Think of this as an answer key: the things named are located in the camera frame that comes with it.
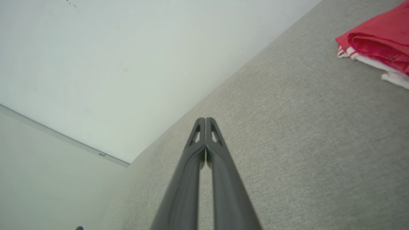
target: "gray textured fabric surface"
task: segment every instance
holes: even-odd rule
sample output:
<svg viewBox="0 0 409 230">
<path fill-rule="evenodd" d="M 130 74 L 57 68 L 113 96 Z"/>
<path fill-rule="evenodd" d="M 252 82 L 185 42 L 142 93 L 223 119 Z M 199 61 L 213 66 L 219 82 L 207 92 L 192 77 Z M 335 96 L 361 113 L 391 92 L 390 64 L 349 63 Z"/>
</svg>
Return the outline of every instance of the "gray textured fabric surface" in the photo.
<svg viewBox="0 0 409 230">
<path fill-rule="evenodd" d="M 402 0 L 324 0 L 128 168 L 102 229 L 149 229 L 198 117 L 218 122 L 264 229 L 406 229 L 409 90 L 334 38 Z M 211 171 L 199 229 L 213 228 Z"/>
</svg>

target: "red cloth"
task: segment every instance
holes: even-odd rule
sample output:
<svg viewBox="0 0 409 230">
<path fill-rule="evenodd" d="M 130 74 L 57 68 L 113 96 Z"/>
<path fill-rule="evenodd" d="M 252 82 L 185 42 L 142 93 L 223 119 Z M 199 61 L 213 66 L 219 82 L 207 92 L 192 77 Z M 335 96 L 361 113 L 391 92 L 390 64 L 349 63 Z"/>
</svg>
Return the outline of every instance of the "red cloth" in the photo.
<svg viewBox="0 0 409 230">
<path fill-rule="evenodd" d="M 409 0 L 335 39 L 346 51 L 378 60 L 409 75 Z"/>
</svg>

